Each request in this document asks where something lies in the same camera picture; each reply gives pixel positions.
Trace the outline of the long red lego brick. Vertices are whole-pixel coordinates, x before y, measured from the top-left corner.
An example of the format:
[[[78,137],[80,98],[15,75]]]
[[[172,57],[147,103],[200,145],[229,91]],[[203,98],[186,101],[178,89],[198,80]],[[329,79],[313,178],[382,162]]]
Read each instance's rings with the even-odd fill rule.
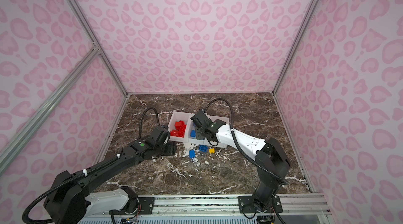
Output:
[[[186,131],[186,124],[184,121],[176,121],[174,129],[170,131],[170,135],[174,137],[184,138]]]

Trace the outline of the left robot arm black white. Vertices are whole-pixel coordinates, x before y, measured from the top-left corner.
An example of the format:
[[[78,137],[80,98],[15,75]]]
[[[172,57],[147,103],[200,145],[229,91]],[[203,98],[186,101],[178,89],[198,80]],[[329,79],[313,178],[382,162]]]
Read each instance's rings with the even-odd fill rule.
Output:
[[[138,195],[122,186],[105,196],[95,190],[115,175],[154,157],[173,156],[176,145],[170,141],[167,126],[157,126],[115,156],[75,173],[63,171],[55,178],[44,208],[55,224],[77,224],[86,216],[101,212],[134,213],[140,208]]]

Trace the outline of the blue lego brick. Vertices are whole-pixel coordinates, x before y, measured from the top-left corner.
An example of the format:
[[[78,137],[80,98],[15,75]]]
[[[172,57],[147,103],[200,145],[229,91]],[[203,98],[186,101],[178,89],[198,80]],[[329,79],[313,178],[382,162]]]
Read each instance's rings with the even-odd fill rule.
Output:
[[[208,146],[206,145],[199,145],[198,150],[202,153],[207,153],[208,152]]]
[[[196,138],[196,132],[194,130],[191,131],[190,137],[191,138]]]
[[[193,158],[195,158],[195,157],[196,157],[195,151],[194,151],[194,150],[190,150],[190,151],[189,151],[189,158],[190,158],[190,159],[193,159]]]

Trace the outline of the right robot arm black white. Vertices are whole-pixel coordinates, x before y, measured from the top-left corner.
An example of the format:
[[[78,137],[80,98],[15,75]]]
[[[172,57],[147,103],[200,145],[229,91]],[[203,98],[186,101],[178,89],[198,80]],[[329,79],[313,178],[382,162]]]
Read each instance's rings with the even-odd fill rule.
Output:
[[[240,198],[240,212],[282,213],[277,193],[288,184],[285,177],[291,164],[280,143],[274,138],[263,140],[250,136],[222,120],[212,121],[203,111],[196,113],[191,120],[203,138],[238,149],[257,168],[260,182],[252,196]]]

